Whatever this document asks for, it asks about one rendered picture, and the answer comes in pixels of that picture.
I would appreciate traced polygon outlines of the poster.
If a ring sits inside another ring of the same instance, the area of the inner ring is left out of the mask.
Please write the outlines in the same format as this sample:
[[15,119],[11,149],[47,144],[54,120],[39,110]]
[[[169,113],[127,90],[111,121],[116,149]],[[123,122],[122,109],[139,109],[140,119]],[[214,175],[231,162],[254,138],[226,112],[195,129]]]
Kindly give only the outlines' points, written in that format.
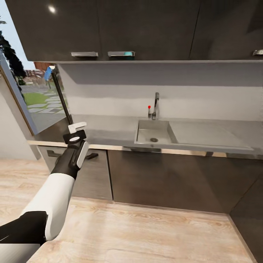
[[53,72],[51,73],[52,74],[52,78],[54,80],[54,83],[55,83],[55,86],[56,86],[56,89],[57,89],[57,92],[58,92],[58,95],[60,97],[60,100],[61,100],[61,103],[62,103],[62,106],[63,106],[63,109],[65,111],[65,114],[66,114],[66,117],[67,117],[67,120],[69,122],[70,125],[72,125],[72,122],[71,122],[71,119],[70,119],[70,116],[69,116],[69,113],[68,113],[68,110],[67,110],[67,107],[66,107],[66,104],[65,104],[65,101],[64,101],[64,98],[62,96],[62,92],[61,92],[61,89],[60,89],[60,86],[59,86],[59,83],[57,81],[57,77],[56,77],[56,74]]

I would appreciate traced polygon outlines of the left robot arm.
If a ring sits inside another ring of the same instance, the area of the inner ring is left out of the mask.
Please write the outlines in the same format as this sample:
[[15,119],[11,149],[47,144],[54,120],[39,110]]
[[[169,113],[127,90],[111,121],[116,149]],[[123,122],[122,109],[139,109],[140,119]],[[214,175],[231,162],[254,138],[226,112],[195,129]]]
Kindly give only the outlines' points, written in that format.
[[63,135],[67,149],[44,185],[18,219],[0,226],[0,263],[26,263],[61,232],[77,173],[89,150],[85,131],[76,129],[86,125],[68,125],[70,133]]

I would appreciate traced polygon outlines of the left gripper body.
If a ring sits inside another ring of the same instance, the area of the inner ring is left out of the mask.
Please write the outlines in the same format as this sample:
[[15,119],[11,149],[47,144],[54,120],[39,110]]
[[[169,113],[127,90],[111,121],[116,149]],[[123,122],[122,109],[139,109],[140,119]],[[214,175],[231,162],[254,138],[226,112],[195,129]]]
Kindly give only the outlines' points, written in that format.
[[65,143],[68,145],[70,137],[73,137],[75,135],[79,135],[82,139],[87,138],[86,134],[85,134],[85,131],[84,130],[79,130],[79,131],[76,131],[75,133],[72,133],[72,134],[69,133],[69,134],[63,135]]

